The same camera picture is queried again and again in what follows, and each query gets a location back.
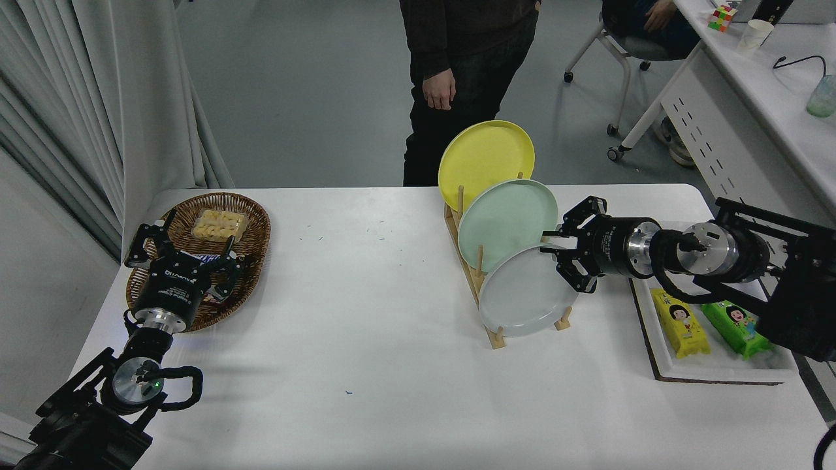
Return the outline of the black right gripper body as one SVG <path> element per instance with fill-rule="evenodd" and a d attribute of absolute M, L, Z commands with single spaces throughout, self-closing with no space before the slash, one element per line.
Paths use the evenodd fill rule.
<path fill-rule="evenodd" d="M 592 217 L 577 239 L 579 262 L 589 275 L 621 275 L 632 277 L 627 244 L 633 232 L 629 217 Z"/>

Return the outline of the seated person's hand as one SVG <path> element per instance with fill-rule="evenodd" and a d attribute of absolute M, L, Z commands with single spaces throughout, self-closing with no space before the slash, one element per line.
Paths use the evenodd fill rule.
<path fill-rule="evenodd" d="M 671 0 L 657 0 L 645 13 L 646 22 L 644 30 L 648 33 L 655 33 L 665 29 L 678 8 Z"/>

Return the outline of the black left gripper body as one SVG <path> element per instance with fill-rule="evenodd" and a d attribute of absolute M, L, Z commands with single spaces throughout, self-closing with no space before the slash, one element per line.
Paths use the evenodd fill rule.
<path fill-rule="evenodd" d="M 199 258 L 159 258 L 134 303 L 136 319 L 146 311 L 173 313 L 182 323 L 193 323 L 204 294 L 212 286 L 212 271 Z"/>

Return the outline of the standing person's hand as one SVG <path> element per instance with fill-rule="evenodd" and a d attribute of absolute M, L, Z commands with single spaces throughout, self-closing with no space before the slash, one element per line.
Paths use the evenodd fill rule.
<path fill-rule="evenodd" d="M 430 109 L 449 111 L 457 93 L 456 78 L 451 69 L 446 69 L 425 78 L 421 89 Z"/>

